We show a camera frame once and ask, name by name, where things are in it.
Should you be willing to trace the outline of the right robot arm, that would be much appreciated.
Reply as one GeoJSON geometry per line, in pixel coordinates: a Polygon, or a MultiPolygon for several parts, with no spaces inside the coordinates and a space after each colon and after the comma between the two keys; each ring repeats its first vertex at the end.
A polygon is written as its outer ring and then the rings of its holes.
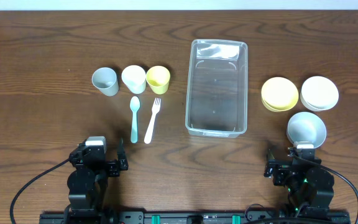
{"type": "Polygon", "coordinates": [[[277,159],[269,149],[264,176],[271,177],[274,185],[287,188],[288,216],[329,221],[333,175],[319,167],[321,159],[315,157],[313,149],[291,147],[290,155],[290,161],[277,159]]]}

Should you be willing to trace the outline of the mint green plastic spoon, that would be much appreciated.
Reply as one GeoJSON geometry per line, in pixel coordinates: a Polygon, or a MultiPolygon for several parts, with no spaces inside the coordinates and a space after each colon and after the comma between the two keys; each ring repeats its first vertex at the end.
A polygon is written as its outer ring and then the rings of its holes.
{"type": "Polygon", "coordinates": [[[132,111],[131,143],[136,143],[138,141],[137,112],[140,109],[140,100],[137,96],[131,98],[130,109],[132,111]]]}

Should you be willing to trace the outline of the grey plastic cup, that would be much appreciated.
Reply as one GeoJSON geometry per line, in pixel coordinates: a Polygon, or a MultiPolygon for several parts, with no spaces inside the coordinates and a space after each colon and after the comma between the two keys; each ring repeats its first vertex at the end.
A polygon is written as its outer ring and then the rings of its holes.
{"type": "Polygon", "coordinates": [[[92,84],[104,95],[114,96],[119,91],[116,72],[108,67],[97,69],[91,78],[92,84]]]}

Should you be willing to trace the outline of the yellow plastic bowl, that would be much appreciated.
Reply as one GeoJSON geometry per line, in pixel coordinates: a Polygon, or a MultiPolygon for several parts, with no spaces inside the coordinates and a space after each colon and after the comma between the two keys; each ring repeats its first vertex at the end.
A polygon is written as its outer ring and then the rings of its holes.
{"type": "Polygon", "coordinates": [[[292,109],[298,103],[299,93],[289,79],[273,77],[262,85],[261,99],[268,110],[282,112],[292,109]]]}

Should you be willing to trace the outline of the clear plastic container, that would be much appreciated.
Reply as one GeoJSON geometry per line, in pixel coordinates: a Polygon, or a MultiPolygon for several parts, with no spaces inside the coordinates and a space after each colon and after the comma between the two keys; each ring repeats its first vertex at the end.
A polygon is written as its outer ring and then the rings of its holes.
{"type": "Polygon", "coordinates": [[[248,46],[196,39],[191,43],[185,126],[190,135],[237,138],[247,131],[248,46]]]}

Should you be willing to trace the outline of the white plastic bowl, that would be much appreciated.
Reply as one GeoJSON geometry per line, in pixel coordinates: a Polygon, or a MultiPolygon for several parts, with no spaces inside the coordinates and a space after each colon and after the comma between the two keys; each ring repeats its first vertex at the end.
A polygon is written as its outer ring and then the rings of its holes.
{"type": "Polygon", "coordinates": [[[339,90],[330,79],[313,76],[302,84],[300,99],[311,111],[330,110],[339,100],[339,90]]]}

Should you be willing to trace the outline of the yellow plastic cup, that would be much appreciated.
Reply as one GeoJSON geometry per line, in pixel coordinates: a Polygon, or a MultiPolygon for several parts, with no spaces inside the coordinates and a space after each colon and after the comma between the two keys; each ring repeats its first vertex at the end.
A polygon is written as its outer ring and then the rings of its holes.
{"type": "Polygon", "coordinates": [[[170,72],[163,66],[151,67],[146,73],[146,81],[154,93],[162,95],[168,90],[170,72]]]}

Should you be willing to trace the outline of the white plastic cup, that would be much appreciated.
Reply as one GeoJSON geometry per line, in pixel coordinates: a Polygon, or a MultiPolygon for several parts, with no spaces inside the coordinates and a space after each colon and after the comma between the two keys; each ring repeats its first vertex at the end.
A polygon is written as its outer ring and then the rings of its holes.
{"type": "Polygon", "coordinates": [[[123,83],[134,94],[141,94],[146,88],[146,72],[138,65],[126,67],[121,74],[123,83]]]}

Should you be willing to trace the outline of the white plastic fork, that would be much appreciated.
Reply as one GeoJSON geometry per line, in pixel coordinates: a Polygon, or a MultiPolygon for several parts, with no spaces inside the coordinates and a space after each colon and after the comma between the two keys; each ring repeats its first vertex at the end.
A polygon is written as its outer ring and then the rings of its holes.
{"type": "Polygon", "coordinates": [[[160,111],[160,107],[161,107],[161,99],[155,98],[154,103],[152,105],[152,115],[151,115],[150,122],[149,122],[149,125],[146,130],[145,138],[144,138],[144,142],[146,144],[151,143],[152,135],[153,135],[153,131],[154,131],[155,119],[156,119],[158,112],[160,111]]]}

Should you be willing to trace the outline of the grey plastic bowl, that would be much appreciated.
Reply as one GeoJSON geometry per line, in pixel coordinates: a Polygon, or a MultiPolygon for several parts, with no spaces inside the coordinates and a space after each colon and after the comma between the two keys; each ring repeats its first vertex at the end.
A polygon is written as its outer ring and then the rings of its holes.
{"type": "Polygon", "coordinates": [[[327,130],[323,120],[310,112],[294,114],[287,124],[287,137],[289,141],[309,142],[314,148],[320,147],[326,139],[327,130]]]}

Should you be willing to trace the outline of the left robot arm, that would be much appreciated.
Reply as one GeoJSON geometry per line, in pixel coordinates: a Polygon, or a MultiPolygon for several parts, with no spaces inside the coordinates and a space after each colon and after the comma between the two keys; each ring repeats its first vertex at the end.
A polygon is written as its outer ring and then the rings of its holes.
{"type": "Polygon", "coordinates": [[[112,223],[114,212],[103,208],[104,194],[110,177],[120,176],[129,165],[121,139],[117,159],[106,159],[106,138],[91,136],[79,143],[69,155],[68,161],[76,169],[67,180],[72,213],[68,220],[80,222],[83,218],[98,223],[112,223]]]}

